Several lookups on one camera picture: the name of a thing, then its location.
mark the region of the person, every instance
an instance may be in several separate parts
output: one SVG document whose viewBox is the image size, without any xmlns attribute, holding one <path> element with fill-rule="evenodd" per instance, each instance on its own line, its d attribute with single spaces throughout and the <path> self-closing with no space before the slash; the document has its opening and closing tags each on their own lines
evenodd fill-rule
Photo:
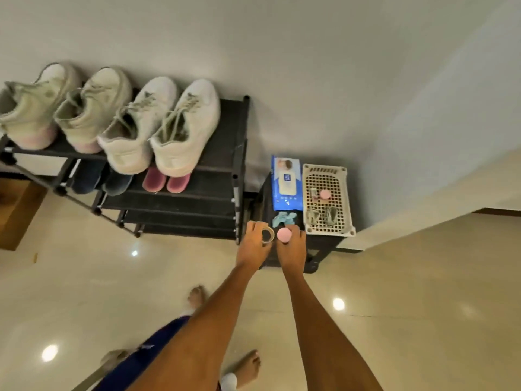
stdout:
<svg viewBox="0 0 521 391">
<path fill-rule="evenodd" d="M 202 287 L 189 301 L 197 309 L 151 336 L 95 387 L 95 391 L 235 390 L 257 378 L 258 351 L 244 357 L 219 382 L 225 351 L 235 327 L 244 291 L 269 254 L 263 245 L 264 222 L 250 221 L 236 265 L 206 299 Z M 289 243 L 277 241 L 277 255 L 291 296 L 298 344 L 310 391 L 382 390 L 371 369 L 317 300 L 303 276 L 306 233 L 296 225 Z"/>
</svg>

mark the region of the pink lid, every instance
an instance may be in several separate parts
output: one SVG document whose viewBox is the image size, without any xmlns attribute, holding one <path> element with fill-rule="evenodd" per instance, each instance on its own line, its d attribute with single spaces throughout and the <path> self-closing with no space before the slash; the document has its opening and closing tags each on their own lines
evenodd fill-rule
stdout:
<svg viewBox="0 0 521 391">
<path fill-rule="evenodd" d="M 320 191 L 320 198 L 323 200 L 329 200 L 331 198 L 331 192 L 329 189 L 322 189 Z"/>
<path fill-rule="evenodd" d="M 291 230 L 288 228 L 280 228 L 277 232 L 277 239 L 282 241 L 283 243 L 287 243 L 290 241 L 291 238 Z"/>
</svg>

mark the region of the small black table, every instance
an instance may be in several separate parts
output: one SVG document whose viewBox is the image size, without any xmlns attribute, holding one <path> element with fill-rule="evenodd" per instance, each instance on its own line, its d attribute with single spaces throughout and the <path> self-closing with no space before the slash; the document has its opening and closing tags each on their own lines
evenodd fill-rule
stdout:
<svg viewBox="0 0 521 391">
<path fill-rule="evenodd" d="M 303 213 L 299 210 L 288 210 L 288 213 L 296 213 L 295 223 L 304 229 Z M 273 199 L 271 195 L 271 173 L 266 177 L 261 191 L 250 205 L 250 219 L 254 221 L 264 221 L 271 227 L 271 221 L 278 214 L 278 211 L 273 210 Z M 284 225 L 273 228 L 275 235 L 277 231 Z M 329 253 L 343 240 L 342 236 L 324 236 L 324 235 L 308 235 L 306 237 L 307 259 L 304 266 L 304 273 L 315 273 L 318 270 L 318 265 L 324 260 Z M 314 255 L 309 250 L 317 250 Z M 275 245 L 272 246 L 271 251 L 264 261 L 261 269 L 265 266 L 280 267 L 279 258 L 277 257 L 277 250 Z"/>
</svg>

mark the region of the white sneaker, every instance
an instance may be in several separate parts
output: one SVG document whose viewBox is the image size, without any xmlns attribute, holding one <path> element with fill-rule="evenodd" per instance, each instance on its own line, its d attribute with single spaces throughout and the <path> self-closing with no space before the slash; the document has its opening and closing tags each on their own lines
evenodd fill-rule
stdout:
<svg viewBox="0 0 521 391">
<path fill-rule="evenodd" d="M 132 85 L 123 71 L 104 67 L 81 89 L 67 93 L 54 114 L 67 141 L 83 154 L 101 150 L 96 137 L 107 129 L 116 111 L 132 100 Z"/>
<path fill-rule="evenodd" d="M 220 100 L 210 81 L 197 80 L 187 87 L 175 109 L 150 138 L 157 168 L 170 177 L 191 173 L 217 127 L 220 114 Z"/>
<path fill-rule="evenodd" d="M 81 85 L 81 78 L 72 65 L 52 63 L 33 84 L 6 82 L 6 85 L 16 106 L 0 115 L 0 131 L 5 131 L 24 150 L 42 150 L 56 138 L 54 111 L 68 91 Z"/>
<path fill-rule="evenodd" d="M 122 107 L 107 130 L 97 138 L 108 163 L 121 174 L 138 174 L 152 161 L 148 139 L 178 99 L 176 84 L 168 77 L 149 81 L 135 100 Z"/>
</svg>

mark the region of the brown wooden box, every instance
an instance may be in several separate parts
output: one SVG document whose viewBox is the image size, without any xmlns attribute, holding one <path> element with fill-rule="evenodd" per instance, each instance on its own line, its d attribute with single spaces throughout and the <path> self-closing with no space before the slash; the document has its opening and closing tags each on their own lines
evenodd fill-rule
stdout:
<svg viewBox="0 0 521 391">
<path fill-rule="evenodd" d="M 0 178 L 0 249 L 16 250 L 46 193 L 32 181 Z"/>
</svg>

